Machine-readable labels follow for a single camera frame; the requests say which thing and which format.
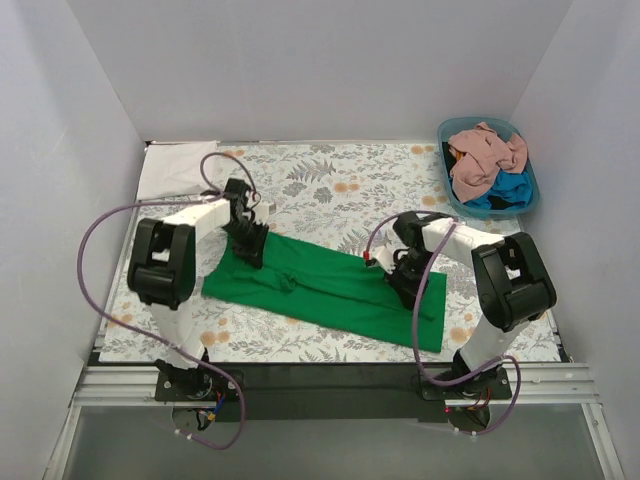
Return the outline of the folded white t shirt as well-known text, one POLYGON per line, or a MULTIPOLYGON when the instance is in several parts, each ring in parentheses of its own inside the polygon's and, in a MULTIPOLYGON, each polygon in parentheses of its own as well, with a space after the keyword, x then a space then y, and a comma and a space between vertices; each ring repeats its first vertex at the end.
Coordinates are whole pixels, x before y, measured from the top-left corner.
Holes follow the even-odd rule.
POLYGON ((200 162, 217 147, 216 141, 150 144, 146 148, 136 199, 157 200, 207 189, 200 162))

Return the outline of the green t shirt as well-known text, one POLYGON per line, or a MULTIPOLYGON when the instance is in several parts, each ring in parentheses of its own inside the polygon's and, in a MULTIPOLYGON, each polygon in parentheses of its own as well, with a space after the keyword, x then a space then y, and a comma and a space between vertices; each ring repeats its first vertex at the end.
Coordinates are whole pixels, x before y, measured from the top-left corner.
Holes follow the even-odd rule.
POLYGON ((256 269, 227 247, 201 294, 403 347, 412 307, 354 255, 270 233, 256 269))

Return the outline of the blue crumpled t shirt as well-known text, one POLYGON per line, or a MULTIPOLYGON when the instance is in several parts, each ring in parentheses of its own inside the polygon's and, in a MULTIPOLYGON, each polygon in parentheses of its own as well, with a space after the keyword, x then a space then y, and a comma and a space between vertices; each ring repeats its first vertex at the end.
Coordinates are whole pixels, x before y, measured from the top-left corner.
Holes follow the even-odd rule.
POLYGON ((465 205, 482 210, 518 210, 530 204, 532 195, 532 182, 526 171, 512 174, 501 170, 485 194, 465 205))

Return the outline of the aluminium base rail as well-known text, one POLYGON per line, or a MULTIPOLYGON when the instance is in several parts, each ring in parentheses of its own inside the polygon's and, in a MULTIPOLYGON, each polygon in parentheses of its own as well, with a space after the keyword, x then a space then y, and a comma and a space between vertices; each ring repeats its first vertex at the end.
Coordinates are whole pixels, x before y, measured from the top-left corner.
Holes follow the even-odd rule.
MULTIPOLYGON (((258 393, 338 394, 408 393, 437 397, 419 380, 415 367, 397 364, 233 364, 246 397, 258 393)), ((150 365, 90 366, 81 375, 73 402, 82 406, 187 405, 180 392, 150 365)), ((600 395, 589 368, 575 363, 526 363, 521 366, 520 404, 595 404, 600 395)))

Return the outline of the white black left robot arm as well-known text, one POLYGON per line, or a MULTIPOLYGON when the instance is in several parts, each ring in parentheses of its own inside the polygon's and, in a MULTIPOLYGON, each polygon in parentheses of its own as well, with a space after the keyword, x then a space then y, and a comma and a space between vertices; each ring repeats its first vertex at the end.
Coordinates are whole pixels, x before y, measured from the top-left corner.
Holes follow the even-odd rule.
POLYGON ((195 329, 192 307, 196 291, 197 246, 221 229, 231 252, 251 267, 263 265, 275 206, 260 199, 240 179, 227 181, 223 192, 206 191, 188 207, 162 219, 139 221, 129 261, 127 284, 148 307, 169 354, 155 366, 169 384, 189 399, 209 395, 214 375, 197 364, 206 347, 195 329))

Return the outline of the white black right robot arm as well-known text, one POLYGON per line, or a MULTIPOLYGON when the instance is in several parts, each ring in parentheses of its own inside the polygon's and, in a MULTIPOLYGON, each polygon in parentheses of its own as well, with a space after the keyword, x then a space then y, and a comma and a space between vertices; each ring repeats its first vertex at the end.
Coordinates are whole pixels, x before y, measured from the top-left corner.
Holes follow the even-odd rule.
POLYGON ((384 280, 412 312, 411 347, 424 381, 475 397, 489 384, 489 372, 507 360, 519 334, 557 302, 555 287, 532 237, 502 236, 471 228, 440 213, 405 212, 393 230, 404 247, 379 247, 365 263, 384 271, 384 280), (439 256, 473 270, 482 316, 469 340, 456 351, 451 368, 428 374, 419 354, 418 316, 429 276, 439 256))

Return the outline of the pink crumpled t shirt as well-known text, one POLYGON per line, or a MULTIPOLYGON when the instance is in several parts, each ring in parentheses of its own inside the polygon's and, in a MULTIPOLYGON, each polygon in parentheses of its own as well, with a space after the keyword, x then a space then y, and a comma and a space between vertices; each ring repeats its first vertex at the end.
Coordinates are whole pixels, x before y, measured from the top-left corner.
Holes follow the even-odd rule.
POLYGON ((455 159, 452 189, 462 203, 485 194, 501 170, 522 173, 528 160, 527 145, 518 134, 504 141, 486 122, 452 135, 447 143, 455 159))

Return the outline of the floral patterned table cloth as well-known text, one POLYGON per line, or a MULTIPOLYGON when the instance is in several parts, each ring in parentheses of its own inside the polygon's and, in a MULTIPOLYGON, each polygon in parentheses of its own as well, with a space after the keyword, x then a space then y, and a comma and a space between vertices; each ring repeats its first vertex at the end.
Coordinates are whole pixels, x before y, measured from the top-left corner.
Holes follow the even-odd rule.
MULTIPOLYGON (((443 183, 435 144, 254 144, 221 145, 248 167, 264 200, 277 206, 270 231, 360 257, 371 230, 406 210, 455 214, 443 183)), ((128 292, 131 246, 121 256, 109 302, 122 322, 157 328, 137 296, 128 292)), ((434 270, 447 275, 444 338, 439 354, 423 361, 449 361, 471 337, 481 317, 471 269, 440 257, 434 270)), ((215 299, 194 300, 196 332, 216 362, 407 362, 410 348, 325 329, 215 299)), ((521 333, 509 354, 524 362, 559 362, 549 314, 521 333)), ((109 322, 96 340, 102 363, 152 363, 166 350, 151 339, 109 322)))

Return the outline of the blue plastic basket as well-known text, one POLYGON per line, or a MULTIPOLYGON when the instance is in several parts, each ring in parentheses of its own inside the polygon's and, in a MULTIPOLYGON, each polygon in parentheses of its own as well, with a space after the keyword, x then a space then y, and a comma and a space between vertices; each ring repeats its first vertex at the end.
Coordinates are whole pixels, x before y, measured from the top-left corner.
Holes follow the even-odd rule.
POLYGON ((451 118, 438 127, 444 184, 454 210, 478 219, 530 213, 540 193, 526 142, 510 123, 451 118))

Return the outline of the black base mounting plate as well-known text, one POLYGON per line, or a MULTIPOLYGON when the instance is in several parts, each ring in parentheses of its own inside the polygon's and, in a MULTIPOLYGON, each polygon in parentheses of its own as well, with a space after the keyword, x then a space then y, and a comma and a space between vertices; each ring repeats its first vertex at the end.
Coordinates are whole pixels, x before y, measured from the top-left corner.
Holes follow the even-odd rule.
POLYGON ((504 368, 478 380, 437 387, 409 363, 231 363, 222 376, 201 366, 181 369, 163 360, 155 399, 197 412, 202 424, 266 420, 413 419, 443 423, 446 404, 486 411, 508 400, 514 384, 504 368))

